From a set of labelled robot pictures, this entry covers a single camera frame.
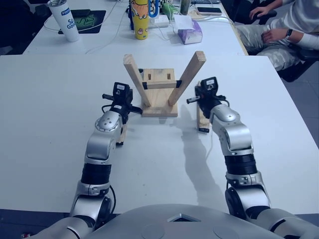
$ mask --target white tumbler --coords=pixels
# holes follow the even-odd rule
[[[79,40],[80,35],[67,1],[50,0],[48,6],[66,39],[71,42]]]

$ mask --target person's hand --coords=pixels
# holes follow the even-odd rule
[[[253,10],[250,11],[249,13],[249,18],[252,20],[255,16],[255,14],[257,14],[257,17],[260,17],[260,16],[263,16],[263,15],[266,15],[269,13],[269,9],[266,7],[266,6],[259,6]]]
[[[288,29],[286,28],[275,28],[265,31],[261,34],[261,38],[264,43],[269,43],[272,41],[279,41],[286,37]]]

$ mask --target black cable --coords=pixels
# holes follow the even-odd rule
[[[112,186],[111,186],[111,185],[110,185],[110,189],[111,189],[111,191],[112,191],[113,199],[114,199],[113,208],[112,208],[111,213],[110,213],[110,215],[112,215],[112,214],[113,214],[113,212],[114,212],[115,206],[116,206],[116,197],[115,197],[114,189],[112,188]]]
[[[102,111],[103,111],[103,113],[105,113],[104,108],[105,108],[105,107],[110,107],[110,106],[112,106],[112,105],[105,105],[105,106],[102,106]]]
[[[224,101],[228,104],[228,107],[230,107],[229,101],[226,100],[226,97],[224,96],[213,96],[214,99],[219,100],[219,101]]]

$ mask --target label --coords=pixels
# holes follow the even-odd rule
[[[118,89],[120,89],[120,90],[124,90],[124,89],[125,89],[125,86],[117,85],[117,87],[116,87],[116,88],[118,88]]]
[[[67,28],[68,28],[68,29],[71,29],[71,28],[73,28],[74,26],[75,26],[74,20],[73,20],[72,18],[69,19],[69,20],[68,20]]]
[[[215,80],[206,81],[206,85],[211,85],[211,84],[214,84],[214,83],[215,83]]]
[[[67,8],[66,10],[61,12],[61,15],[64,16],[70,12],[70,8]]]

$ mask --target power strip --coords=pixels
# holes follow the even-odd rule
[[[149,28],[168,27],[169,20],[166,15],[158,15],[158,17],[151,18]]]

